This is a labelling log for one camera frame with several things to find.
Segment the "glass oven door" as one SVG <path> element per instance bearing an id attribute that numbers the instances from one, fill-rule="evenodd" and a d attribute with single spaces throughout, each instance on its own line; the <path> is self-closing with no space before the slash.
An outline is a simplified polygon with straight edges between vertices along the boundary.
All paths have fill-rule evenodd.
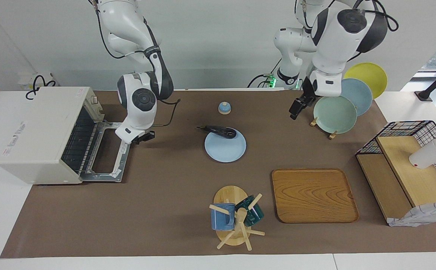
<path id="1" fill-rule="evenodd" d="M 130 151 L 129 144 L 112 138 L 120 122 L 95 121 L 78 169 L 81 182 L 120 183 Z"/>

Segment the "black utensil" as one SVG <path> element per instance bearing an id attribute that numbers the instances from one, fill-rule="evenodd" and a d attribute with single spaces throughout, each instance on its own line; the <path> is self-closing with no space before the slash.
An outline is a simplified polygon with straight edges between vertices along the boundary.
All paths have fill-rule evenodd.
<path id="1" fill-rule="evenodd" d="M 197 126 L 196 128 L 209 133 L 215 133 L 216 135 L 219 135 L 229 140 L 237 136 L 236 130 L 230 127 L 224 127 L 219 125 L 200 125 Z"/>

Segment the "light blue ribbed plate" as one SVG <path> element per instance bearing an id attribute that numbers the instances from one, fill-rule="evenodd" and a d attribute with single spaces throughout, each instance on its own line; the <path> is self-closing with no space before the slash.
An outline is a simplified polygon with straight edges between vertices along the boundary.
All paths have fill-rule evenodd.
<path id="1" fill-rule="evenodd" d="M 215 133 L 209 133 L 204 141 L 205 151 L 215 161 L 230 163 L 237 161 L 246 151 L 245 137 L 236 130 L 236 136 L 227 139 Z"/>

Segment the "beige toaster oven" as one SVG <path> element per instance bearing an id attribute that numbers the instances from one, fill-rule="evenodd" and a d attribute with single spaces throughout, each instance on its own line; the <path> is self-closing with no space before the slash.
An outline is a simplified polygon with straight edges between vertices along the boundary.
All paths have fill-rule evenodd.
<path id="1" fill-rule="evenodd" d="M 104 118 L 91 87 L 41 87 L 0 156 L 0 167 L 30 185 L 81 183 L 62 155 L 82 110 L 91 125 Z"/>

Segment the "pale green plate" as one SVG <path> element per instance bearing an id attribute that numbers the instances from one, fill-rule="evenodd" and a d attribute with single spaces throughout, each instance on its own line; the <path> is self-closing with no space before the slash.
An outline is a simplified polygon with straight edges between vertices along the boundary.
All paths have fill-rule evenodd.
<path id="1" fill-rule="evenodd" d="M 314 106 L 313 116 L 326 133 L 343 134 L 355 126 L 357 109 L 345 97 L 322 97 Z"/>

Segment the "wooden plate rack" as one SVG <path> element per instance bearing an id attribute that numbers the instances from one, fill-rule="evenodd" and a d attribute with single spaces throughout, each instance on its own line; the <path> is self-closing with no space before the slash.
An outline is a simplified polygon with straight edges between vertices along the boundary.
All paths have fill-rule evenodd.
<path id="1" fill-rule="evenodd" d="M 333 140 L 338 134 L 342 134 L 345 130 L 345 125 L 343 124 L 343 121 L 336 120 L 334 118 L 315 116 L 309 125 L 312 127 L 317 126 L 328 134 L 329 140 Z"/>

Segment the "light blue racked plate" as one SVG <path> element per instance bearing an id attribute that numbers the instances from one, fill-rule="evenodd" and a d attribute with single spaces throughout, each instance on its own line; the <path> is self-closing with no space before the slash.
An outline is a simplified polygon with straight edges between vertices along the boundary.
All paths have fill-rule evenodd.
<path id="1" fill-rule="evenodd" d="M 355 106 L 357 116 L 365 114 L 372 105 L 372 91 L 369 86 L 355 78 L 345 78 L 341 81 L 341 96 Z"/>

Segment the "brown table mat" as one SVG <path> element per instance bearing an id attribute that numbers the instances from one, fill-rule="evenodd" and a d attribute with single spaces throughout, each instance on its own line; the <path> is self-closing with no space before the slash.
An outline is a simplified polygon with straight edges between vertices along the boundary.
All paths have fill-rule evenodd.
<path id="1" fill-rule="evenodd" d="M 196 256 L 247 253 L 218 250 L 208 205 L 228 185 L 261 193 L 264 219 L 254 226 L 252 254 L 435 252 L 436 223 L 387 225 L 355 158 L 387 121 L 376 103 L 348 133 L 329 140 L 305 109 L 288 113 L 297 91 L 175 91 L 181 99 L 170 126 L 132 147 L 121 183 L 33 186 L 1 253 L 2 258 Z M 218 112 L 229 102 L 230 114 Z M 247 148 L 237 161 L 215 161 L 200 125 L 233 128 Z M 338 168 L 345 172 L 360 218 L 354 223 L 285 224 L 276 217 L 271 173 L 281 168 Z"/>

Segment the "yellow plate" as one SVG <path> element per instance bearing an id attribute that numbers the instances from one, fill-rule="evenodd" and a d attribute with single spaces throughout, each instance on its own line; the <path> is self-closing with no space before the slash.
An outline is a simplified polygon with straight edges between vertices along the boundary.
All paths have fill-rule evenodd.
<path id="1" fill-rule="evenodd" d="M 358 63 L 350 67 L 343 79 L 354 78 L 367 84 L 373 99 L 378 98 L 387 88 L 388 76 L 384 69 L 375 63 Z"/>

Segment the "wooden serving tray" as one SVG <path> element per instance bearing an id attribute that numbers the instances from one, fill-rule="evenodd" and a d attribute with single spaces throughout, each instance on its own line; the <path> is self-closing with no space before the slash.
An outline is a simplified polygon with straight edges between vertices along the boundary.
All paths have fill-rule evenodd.
<path id="1" fill-rule="evenodd" d="M 348 178 L 341 169 L 275 169 L 271 182 L 280 222 L 353 223 L 360 218 Z"/>

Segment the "wooden mug tree stand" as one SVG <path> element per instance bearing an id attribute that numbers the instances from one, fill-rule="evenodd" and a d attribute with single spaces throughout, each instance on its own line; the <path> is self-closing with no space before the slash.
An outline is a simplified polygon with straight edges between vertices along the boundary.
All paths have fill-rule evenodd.
<path id="1" fill-rule="evenodd" d="M 240 201 L 246 199 L 249 195 L 238 186 L 225 186 L 218 190 L 213 198 L 213 203 L 233 203 L 237 204 Z M 254 195 L 255 200 L 249 206 L 251 210 L 255 204 L 258 204 L 259 200 L 262 198 L 261 194 Z M 220 243 L 217 245 L 217 249 L 221 249 L 225 245 L 229 246 L 239 246 L 241 244 L 245 244 L 248 251 L 252 251 L 252 245 L 249 240 L 251 235 L 264 236 L 265 233 L 262 231 L 256 231 L 253 229 L 253 226 L 245 226 L 244 220 L 247 215 L 247 210 L 244 208 L 239 208 L 238 211 L 235 211 L 235 222 L 234 229 L 231 231 L 215 231 Z"/>

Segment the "blue mug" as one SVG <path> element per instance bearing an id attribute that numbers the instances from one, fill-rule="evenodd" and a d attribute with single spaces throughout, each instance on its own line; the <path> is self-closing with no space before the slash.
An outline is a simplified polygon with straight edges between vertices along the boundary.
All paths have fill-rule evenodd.
<path id="1" fill-rule="evenodd" d="M 218 203 L 210 204 L 211 228 L 215 231 L 231 231 L 234 229 L 235 204 Z"/>

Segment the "dark green mug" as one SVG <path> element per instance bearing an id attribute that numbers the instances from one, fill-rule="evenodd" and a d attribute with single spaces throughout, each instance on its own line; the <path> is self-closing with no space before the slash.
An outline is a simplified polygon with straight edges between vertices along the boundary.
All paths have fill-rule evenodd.
<path id="1" fill-rule="evenodd" d="M 254 195 L 249 195 L 246 199 L 238 202 L 235 205 L 235 211 L 237 212 L 239 208 L 244 208 L 247 210 L 247 215 L 244 220 L 244 225 L 249 227 L 257 224 L 259 221 L 261 221 L 264 218 L 264 213 L 261 210 L 261 207 L 259 204 L 255 204 L 252 209 L 249 209 L 249 206 L 251 203 L 255 200 Z"/>

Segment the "white cup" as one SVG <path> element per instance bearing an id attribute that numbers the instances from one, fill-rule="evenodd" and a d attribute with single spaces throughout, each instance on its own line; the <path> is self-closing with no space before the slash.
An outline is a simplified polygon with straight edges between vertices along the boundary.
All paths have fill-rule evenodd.
<path id="1" fill-rule="evenodd" d="M 425 169 L 436 163 L 436 139 L 427 143 L 409 157 L 410 163 L 419 169 Z"/>

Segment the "grey white patterned cloth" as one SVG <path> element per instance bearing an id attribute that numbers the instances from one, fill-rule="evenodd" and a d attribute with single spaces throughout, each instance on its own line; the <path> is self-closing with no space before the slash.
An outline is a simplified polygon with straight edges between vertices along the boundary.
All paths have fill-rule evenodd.
<path id="1" fill-rule="evenodd" d="M 436 222 L 436 203 L 413 207 L 402 218 L 387 218 L 389 226 L 417 227 Z"/>

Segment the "white wall socket box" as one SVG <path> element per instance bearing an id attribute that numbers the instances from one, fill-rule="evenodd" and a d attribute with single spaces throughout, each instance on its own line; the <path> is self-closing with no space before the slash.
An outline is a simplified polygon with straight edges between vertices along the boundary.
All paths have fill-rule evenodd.
<path id="1" fill-rule="evenodd" d="M 45 83 L 50 81 L 55 81 L 55 84 L 58 85 L 57 79 L 55 79 L 50 72 L 45 73 L 29 73 L 29 72 L 21 72 L 18 74 L 17 85 L 20 87 L 22 91 L 31 91 L 33 90 L 33 82 L 35 78 L 41 75 L 44 78 Z M 36 87 L 42 87 L 45 85 L 42 79 L 38 79 L 36 82 Z"/>

